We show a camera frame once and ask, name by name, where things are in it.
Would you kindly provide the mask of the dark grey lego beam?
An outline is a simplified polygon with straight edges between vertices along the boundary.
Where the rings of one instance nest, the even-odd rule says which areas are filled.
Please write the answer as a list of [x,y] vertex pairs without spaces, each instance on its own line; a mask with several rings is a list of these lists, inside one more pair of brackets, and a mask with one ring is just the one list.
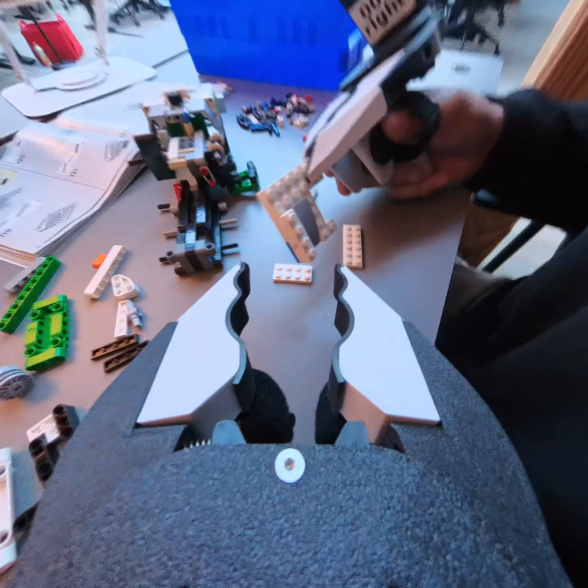
[[23,268],[18,274],[5,283],[4,291],[10,295],[17,296],[26,287],[26,284],[29,282],[30,278],[32,278],[33,274],[44,263],[44,261],[46,261],[46,258],[40,256],[28,266]]

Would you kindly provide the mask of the person's torso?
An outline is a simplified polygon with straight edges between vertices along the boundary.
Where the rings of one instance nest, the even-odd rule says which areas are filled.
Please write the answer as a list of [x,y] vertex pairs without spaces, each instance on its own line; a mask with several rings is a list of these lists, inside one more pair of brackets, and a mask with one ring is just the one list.
[[531,274],[456,258],[437,348],[525,466],[575,587],[587,587],[587,229]]

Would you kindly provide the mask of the pile of small lego pins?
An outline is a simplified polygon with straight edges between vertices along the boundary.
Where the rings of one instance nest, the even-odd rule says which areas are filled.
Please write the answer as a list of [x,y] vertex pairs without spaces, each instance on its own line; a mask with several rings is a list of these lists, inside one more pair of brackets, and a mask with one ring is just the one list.
[[282,129],[305,130],[315,115],[313,95],[289,92],[282,98],[271,97],[253,105],[244,105],[235,116],[239,128],[251,134],[268,134],[279,138]]

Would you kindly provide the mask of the light grey lego connector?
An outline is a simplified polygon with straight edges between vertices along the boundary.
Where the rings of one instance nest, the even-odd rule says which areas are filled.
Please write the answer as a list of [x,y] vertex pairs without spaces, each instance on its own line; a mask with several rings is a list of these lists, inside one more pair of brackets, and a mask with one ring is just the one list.
[[114,329],[114,340],[131,334],[132,329],[143,329],[143,316],[132,300],[118,302]]

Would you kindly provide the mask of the blue storage bin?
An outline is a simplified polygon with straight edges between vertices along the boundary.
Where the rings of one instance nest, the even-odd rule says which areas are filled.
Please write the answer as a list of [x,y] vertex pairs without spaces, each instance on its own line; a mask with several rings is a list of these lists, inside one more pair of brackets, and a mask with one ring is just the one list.
[[339,1],[171,1],[199,74],[337,89],[367,43]]

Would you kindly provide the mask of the white long lego beam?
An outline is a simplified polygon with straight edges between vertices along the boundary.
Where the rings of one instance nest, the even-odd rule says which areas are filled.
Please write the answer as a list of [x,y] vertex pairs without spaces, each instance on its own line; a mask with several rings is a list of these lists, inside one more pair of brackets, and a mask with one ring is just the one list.
[[126,253],[125,246],[114,245],[106,255],[100,267],[96,270],[94,276],[84,290],[84,297],[88,299],[98,299],[107,287],[115,270],[118,268],[121,260]]

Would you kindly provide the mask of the grey lego wheel hub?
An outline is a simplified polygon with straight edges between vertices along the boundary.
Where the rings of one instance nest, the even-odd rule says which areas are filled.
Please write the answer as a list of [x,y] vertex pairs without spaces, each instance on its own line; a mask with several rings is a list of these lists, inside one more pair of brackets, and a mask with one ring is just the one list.
[[1,401],[22,398],[32,391],[34,374],[17,366],[1,367]]

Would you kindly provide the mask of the instruction booklet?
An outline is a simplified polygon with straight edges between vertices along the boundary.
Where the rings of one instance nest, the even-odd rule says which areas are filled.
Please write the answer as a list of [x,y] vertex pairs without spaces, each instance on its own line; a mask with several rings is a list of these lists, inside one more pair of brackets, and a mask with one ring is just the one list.
[[32,122],[1,146],[1,260],[55,253],[143,164],[133,139]]

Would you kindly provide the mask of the black lego plate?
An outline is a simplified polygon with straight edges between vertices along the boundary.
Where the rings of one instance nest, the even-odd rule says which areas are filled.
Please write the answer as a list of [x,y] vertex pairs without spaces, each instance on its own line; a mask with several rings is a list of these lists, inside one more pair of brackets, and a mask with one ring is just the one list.
[[91,360],[98,361],[106,357],[119,355],[125,351],[137,347],[140,343],[140,337],[137,334],[131,334],[127,336],[115,339],[112,342],[99,346],[91,350]]
[[132,343],[130,346],[108,358],[103,365],[104,373],[112,373],[129,364],[140,354],[148,343],[149,340]]

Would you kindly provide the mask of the white blue lego assembly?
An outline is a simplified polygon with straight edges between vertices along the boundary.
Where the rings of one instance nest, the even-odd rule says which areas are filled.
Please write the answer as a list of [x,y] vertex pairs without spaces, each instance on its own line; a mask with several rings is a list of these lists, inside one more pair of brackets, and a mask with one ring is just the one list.
[[297,263],[312,263],[316,247],[336,231],[332,219],[326,219],[311,193],[318,180],[307,178],[308,161],[257,194],[283,241]]

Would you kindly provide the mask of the short white lego plate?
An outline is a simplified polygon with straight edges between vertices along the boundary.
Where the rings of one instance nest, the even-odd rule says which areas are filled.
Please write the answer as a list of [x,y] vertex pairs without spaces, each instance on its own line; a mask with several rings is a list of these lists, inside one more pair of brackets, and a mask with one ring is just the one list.
[[276,263],[272,273],[273,283],[311,285],[313,267],[310,264]]

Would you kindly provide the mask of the green lego frame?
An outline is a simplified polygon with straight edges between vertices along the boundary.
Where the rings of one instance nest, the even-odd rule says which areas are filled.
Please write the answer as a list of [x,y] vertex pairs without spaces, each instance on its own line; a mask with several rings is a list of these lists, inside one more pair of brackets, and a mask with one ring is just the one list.
[[46,371],[62,364],[70,342],[69,300],[65,295],[39,300],[25,329],[25,370]]

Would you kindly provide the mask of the white rounded board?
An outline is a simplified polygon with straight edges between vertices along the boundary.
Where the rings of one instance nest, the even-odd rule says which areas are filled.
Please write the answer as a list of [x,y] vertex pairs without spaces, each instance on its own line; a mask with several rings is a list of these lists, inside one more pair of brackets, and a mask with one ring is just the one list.
[[5,88],[1,96],[28,118],[40,118],[152,79],[156,70],[129,58],[113,56],[54,71]]

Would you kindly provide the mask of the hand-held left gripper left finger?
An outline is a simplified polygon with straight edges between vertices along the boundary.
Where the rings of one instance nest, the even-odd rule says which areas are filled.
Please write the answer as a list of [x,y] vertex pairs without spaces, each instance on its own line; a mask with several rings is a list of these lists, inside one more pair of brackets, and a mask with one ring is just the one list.
[[241,262],[178,319],[137,425],[216,425],[249,411],[252,366],[241,334],[250,291]]

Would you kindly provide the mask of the green black lego subassembly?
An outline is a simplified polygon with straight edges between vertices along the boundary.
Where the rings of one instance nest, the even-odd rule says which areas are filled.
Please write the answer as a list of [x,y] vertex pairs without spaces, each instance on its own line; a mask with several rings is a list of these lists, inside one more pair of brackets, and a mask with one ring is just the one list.
[[231,194],[255,194],[260,190],[259,176],[252,160],[247,161],[246,170],[232,172],[233,186]]

